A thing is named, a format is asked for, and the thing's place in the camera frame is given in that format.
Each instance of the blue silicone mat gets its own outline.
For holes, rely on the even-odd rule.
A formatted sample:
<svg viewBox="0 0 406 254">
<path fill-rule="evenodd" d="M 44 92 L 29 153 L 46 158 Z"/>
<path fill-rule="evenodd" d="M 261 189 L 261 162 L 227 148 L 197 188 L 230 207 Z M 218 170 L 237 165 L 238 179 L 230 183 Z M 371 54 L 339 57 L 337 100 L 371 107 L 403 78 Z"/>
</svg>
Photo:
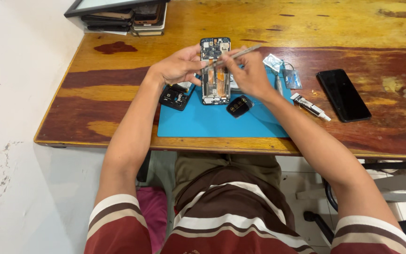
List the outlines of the blue silicone mat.
<svg viewBox="0 0 406 254">
<path fill-rule="evenodd" d="M 266 66 L 267 76 L 275 88 L 275 75 Z M 290 89 L 285 86 L 282 71 L 278 74 L 283 96 L 293 104 Z M 231 95 L 231 100 L 240 95 Z M 163 137 L 289 137 L 273 114 L 256 98 L 247 96 L 255 105 L 247 113 L 234 118 L 226 105 L 203 105 L 202 89 L 196 87 L 186 108 L 178 111 L 161 106 L 158 136 Z"/>
</svg>

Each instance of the white tube cap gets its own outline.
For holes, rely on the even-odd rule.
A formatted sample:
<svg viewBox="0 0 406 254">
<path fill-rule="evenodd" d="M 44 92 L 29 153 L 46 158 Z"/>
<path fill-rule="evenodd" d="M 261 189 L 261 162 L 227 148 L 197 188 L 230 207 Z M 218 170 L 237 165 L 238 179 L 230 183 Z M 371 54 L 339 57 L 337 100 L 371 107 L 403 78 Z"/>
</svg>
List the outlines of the white tube cap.
<svg viewBox="0 0 406 254">
<path fill-rule="evenodd" d="M 327 121 L 329 121 L 329 122 L 330 122 L 330 120 L 331 120 L 331 118 L 329 118 L 324 112 L 320 113 L 320 114 L 319 114 L 319 117 L 320 117 L 320 118 L 323 118 L 323 119 L 325 119 L 325 120 L 327 120 Z"/>
</svg>

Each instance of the brown striped shirt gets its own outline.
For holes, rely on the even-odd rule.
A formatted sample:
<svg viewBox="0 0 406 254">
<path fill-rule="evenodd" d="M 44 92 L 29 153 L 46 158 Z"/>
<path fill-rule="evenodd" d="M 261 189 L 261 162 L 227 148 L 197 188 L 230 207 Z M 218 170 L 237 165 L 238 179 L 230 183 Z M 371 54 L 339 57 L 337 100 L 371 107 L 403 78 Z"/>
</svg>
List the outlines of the brown striped shirt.
<svg viewBox="0 0 406 254">
<path fill-rule="evenodd" d="M 284 195 L 237 168 L 198 176 L 178 194 L 176 212 L 161 253 L 314 253 L 294 231 L 294 216 Z M 93 209 L 84 252 L 151 253 L 136 198 L 114 195 Z M 347 216 L 338 222 L 331 253 L 406 254 L 406 235 L 372 217 Z"/>
</svg>

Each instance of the wooden table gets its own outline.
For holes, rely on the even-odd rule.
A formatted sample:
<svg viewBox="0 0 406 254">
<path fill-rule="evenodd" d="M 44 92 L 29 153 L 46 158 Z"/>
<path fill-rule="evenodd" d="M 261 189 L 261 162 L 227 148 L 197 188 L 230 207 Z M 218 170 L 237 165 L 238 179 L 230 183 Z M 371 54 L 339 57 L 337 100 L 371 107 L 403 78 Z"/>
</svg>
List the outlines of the wooden table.
<svg viewBox="0 0 406 254">
<path fill-rule="evenodd" d="M 87 33 L 34 138 L 56 147 L 106 147 L 153 63 L 201 38 L 227 36 L 232 48 L 261 42 L 292 63 L 298 92 L 324 109 L 302 109 L 358 157 L 406 158 L 406 1 L 172 1 L 164 36 Z M 342 68 L 372 113 L 341 123 L 315 74 Z M 158 137 L 151 149 L 299 155 L 289 138 Z"/>
</svg>

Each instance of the sleeve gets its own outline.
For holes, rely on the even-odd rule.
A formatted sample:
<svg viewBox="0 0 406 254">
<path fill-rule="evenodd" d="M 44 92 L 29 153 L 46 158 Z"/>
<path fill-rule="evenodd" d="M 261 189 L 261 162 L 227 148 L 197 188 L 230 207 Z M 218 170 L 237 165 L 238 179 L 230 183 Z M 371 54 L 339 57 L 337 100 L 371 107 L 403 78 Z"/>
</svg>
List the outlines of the sleeve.
<svg viewBox="0 0 406 254">
<path fill-rule="evenodd" d="M 406 254 L 406 235 L 397 227 L 368 216 L 339 220 L 331 254 Z"/>
<path fill-rule="evenodd" d="M 117 194 L 95 206 L 84 254 L 96 253 L 152 253 L 147 223 L 135 197 Z"/>
</svg>

